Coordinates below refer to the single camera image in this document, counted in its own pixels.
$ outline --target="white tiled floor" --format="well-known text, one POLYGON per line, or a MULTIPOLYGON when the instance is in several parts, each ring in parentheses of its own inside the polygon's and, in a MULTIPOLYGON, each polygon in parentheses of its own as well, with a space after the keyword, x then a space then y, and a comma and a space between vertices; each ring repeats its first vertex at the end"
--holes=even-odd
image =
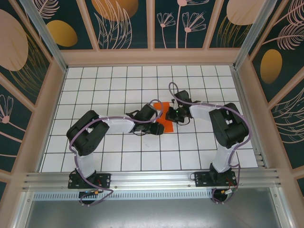
MULTIPOLYGON (((224 105, 233 102, 242 113, 229 66, 116 66, 69 68, 43 156, 42 172, 72 171, 73 154, 66 132, 88 110, 123 115, 158 98, 170 102, 169 82, 185 89, 193 101, 224 105)), ((94 152, 97 171, 208 169, 217 142, 211 123, 191 120, 161 136, 106 135, 94 152)), ((233 164, 257 167, 252 144, 237 151, 233 164)))

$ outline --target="orange block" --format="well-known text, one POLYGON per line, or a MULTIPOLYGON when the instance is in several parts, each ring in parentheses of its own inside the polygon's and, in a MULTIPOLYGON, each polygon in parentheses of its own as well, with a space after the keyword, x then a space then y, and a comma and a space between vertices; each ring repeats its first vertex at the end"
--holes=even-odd
MULTIPOLYGON (((174 132, 173 123, 169 120, 166 120, 166 113, 169 110, 170 103, 169 102, 163 102, 162 104, 163 104, 163 114, 156 121, 161 123, 165 127, 165 131, 164 131, 165 133, 174 132)), ((156 110, 161 110, 162 109, 162 106, 161 106, 160 103, 154 103, 153 106, 156 110)))

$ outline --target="purple cable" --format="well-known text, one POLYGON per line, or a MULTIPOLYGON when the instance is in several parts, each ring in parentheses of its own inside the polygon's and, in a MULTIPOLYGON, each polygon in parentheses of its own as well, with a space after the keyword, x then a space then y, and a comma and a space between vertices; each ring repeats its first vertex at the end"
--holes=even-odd
MULTIPOLYGON (((226 106, 217 105, 217 104, 208 104, 208 103, 203 103, 203 102, 201 102, 201 103, 198 104, 198 103, 190 103, 190 102, 183 101, 183 100, 177 98, 177 97, 174 95, 174 93, 173 93, 172 90, 171 90, 171 85, 174 85, 174 86, 177 88, 177 90, 178 90, 179 88, 178 88, 178 86, 177 86, 174 82, 170 82, 170 83, 169 83, 169 92, 170 92, 170 94, 173 96, 173 98, 176 99, 177 101, 182 102, 182 103, 187 104, 187 105, 197 105, 197 106, 202 105, 202 106, 207 106, 207 107, 224 108, 224 109, 226 109, 226 110, 228 110, 228 111, 231 111, 231 112, 233 112, 234 114, 236 114, 236 115, 237 115, 238 117, 240 117, 240 118, 242 119, 242 121, 244 121, 245 124, 247 125, 248 131, 249 131, 249 133, 248 133, 248 138, 247 138, 244 142, 241 142, 240 144, 236 145, 236 146, 233 148, 233 150, 232 150, 232 152, 231 152, 231 154, 230 154, 230 156, 229 156, 229 159, 228 159, 228 164, 229 164, 230 167, 232 167, 232 168, 238 167, 238 175, 237 175, 237 181, 238 181, 238 182, 237 182, 237 185, 236 185, 236 189, 237 189, 237 188, 238 188, 238 184, 239 184, 239 176, 240 176, 240 171, 241 171, 240 168, 241 168, 241 167, 240 167, 239 164, 237 164, 237 165, 231 165, 231 160, 232 160, 232 157, 233 157, 235 151, 236 151, 239 147, 241 147, 242 145, 245 145, 245 144, 246 144, 247 142, 249 142, 249 140, 251 139, 252 130, 251 130, 251 127, 250 127, 248 121, 247 121, 240 113, 238 113, 237 111, 235 111, 235 110, 233 110, 233 109, 231 109, 231 108, 229 108, 229 107, 226 107, 226 106)), ((213 197, 215 190, 216 190, 216 188, 214 188, 214 189, 212 190, 212 195, 211 195, 212 198, 211 198, 211 199, 212 199, 213 202, 216 203, 216 202, 220 202, 220 201, 213 197)))
POLYGON ((69 149, 70 149, 71 152, 74 153, 74 160, 75 160, 76 169, 77 169, 79 175, 81 176, 81 178, 82 178, 87 184, 91 185, 92 187, 94 187, 94 188, 96 188, 96 189, 100 189, 100 190, 103 190, 103 191, 109 191, 109 192, 110 192, 110 193, 106 194, 103 198, 101 198, 100 200, 95 201, 95 202, 93 202, 93 203, 91 203, 91 204, 84 204, 84 203, 82 202, 82 199, 83 199, 85 196, 87 196, 88 194, 83 195, 83 196, 80 198, 80 202, 82 203, 82 206, 84 206, 84 205, 86 205, 87 207, 89 207, 89 206, 94 206, 94 205, 100 203, 101 201, 103 201, 103 200, 104 200, 105 198, 107 198, 108 196, 110 196, 114 191, 113 191, 112 189, 105 189, 105 188, 102 188, 102 187, 100 187, 100 186, 94 185, 94 184, 92 184, 91 182, 89 182, 89 181, 83 176, 83 174, 82 174, 82 172, 81 172, 81 170, 80 170, 80 168, 79 168, 78 161, 77 161, 77 151, 73 150, 73 148, 72 148, 73 143, 75 142, 76 138, 77 138, 77 137, 78 137, 86 128, 88 128, 89 126, 93 125, 94 123, 99 122, 99 121, 102 121, 102 120, 125 119, 125 120, 130 120, 130 121, 137 122, 137 123, 141 123, 141 124, 143 124, 143 123, 144 123, 144 124, 147 124, 147 123, 154 122, 155 120, 157 120, 158 118, 160 118, 160 117, 162 116, 162 113, 163 113, 163 103, 162 103, 160 100, 158 100, 158 99, 153 99, 153 100, 151 100, 148 104, 151 104, 153 101, 157 101, 158 103, 161 104, 161 111, 160 111, 160 113, 158 114, 158 116, 155 117, 155 118, 152 119, 152 120, 140 121, 140 120, 134 120, 134 119, 129 118, 129 117, 124 117, 124 116, 102 117, 102 118, 98 118, 98 119, 93 120, 92 122, 88 123, 88 124, 87 124, 86 126, 84 126, 84 127, 83 127, 75 136, 74 136, 74 138, 71 140, 70 145, 69 145, 69 149))

